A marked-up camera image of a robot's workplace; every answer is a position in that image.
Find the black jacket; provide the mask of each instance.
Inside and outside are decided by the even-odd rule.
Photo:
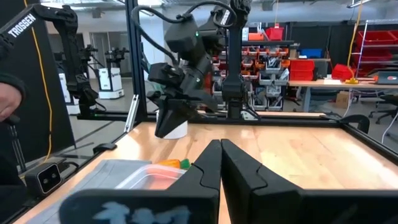
[[[26,97],[24,83],[15,76],[0,73],[0,83],[17,88],[22,100]],[[18,176],[16,164],[7,158],[0,148],[0,223],[6,221],[22,208],[27,200],[27,189]]]
[[[13,75],[0,73],[0,83],[6,83],[6,84],[12,85],[13,87],[17,88],[22,95],[22,100],[26,97],[24,82],[22,80],[20,80],[19,78],[15,77]]]

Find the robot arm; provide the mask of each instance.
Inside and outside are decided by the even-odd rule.
[[[84,68],[76,44],[77,15],[70,6],[62,9],[46,7],[41,4],[27,6],[16,17],[0,28],[0,60],[4,60],[14,48],[17,38],[30,30],[38,20],[53,22],[62,39],[65,56],[65,76],[68,91],[78,98],[82,114],[90,113],[98,94],[91,89],[89,80],[84,76]]]
[[[178,53],[178,56],[187,62],[182,67],[176,66],[176,60],[170,56],[169,52],[159,45],[153,44],[174,61],[172,66],[167,63],[153,64],[149,70],[149,81],[165,86],[164,92],[151,91],[147,94],[148,99],[159,107],[159,118],[155,130],[157,137],[163,138],[186,120],[199,116],[197,111],[199,104],[207,106],[212,111],[217,110],[217,102],[203,89],[203,81],[209,73],[213,72],[211,55],[218,54],[224,49],[225,29],[241,27],[247,21],[249,9],[245,11],[246,15],[244,15],[244,10],[240,10],[241,5],[247,4],[241,4],[241,1],[245,0],[235,0],[234,3],[231,3],[231,7],[215,1],[201,2],[191,7],[182,16],[177,16],[177,20],[174,21],[162,17],[159,12],[151,8],[138,6],[133,10],[134,14],[140,9],[144,9],[171,22],[172,25],[164,39],[170,50]],[[212,10],[208,22],[198,27],[191,12],[198,6],[209,4],[216,5],[216,7]],[[152,43],[153,40],[140,27],[139,29],[142,36]],[[243,95],[241,89],[238,91],[239,96]]]

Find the black chair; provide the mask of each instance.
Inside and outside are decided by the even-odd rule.
[[[374,113],[385,113],[384,115],[378,117],[376,124],[380,124],[380,120],[383,118],[386,118],[388,116],[391,116],[392,118],[394,118],[396,116],[396,114],[398,113],[398,96],[385,95],[385,96],[380,96],[380,99],[384,100],[385,103],[389,103],[394,106],[397,106],[397,108],[394,110],[372,111],[368,116],[369,118],[372,118]]]

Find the storage shelf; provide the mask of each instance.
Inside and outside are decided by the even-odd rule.
[[[397,64],[398,65],[398,60],[392,60],[392,61],[365,61],[361,62],[361,64]]]
[[[367,20],[367,24],[398,24],[398,19],[372,19],[372,20]]]
[[[390,48],[390,47],[398,47],[398,44],[389,44],[389,45],[364,45],[363,48]]]

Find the workbench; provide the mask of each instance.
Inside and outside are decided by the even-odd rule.
[[[319,117],[319,113],[268,113],[267,116]],[[189,124],[178,140],[158,139],[155,123],[142,122],[82,168],[54,193],[24,214],[25,223],[76,186],[102,160],[131,159],[158,162],[189,159],[202,153],[212,139],[228,138],[253,158],[305,189],[398,189],[398,167],[341,128]],[[223,191],[219,223],[230,223]]]
[[[309,112],[311,101],[311,89],[365,89],[365,90],[386,90],[397,89],[398,85],[376,85],[372,81],[360,81],[359,84],[346,84],[338,80],[317,80],[317,81],[289,81],[289,86],[302,87],[305,91],[303,99],[303,112]]]

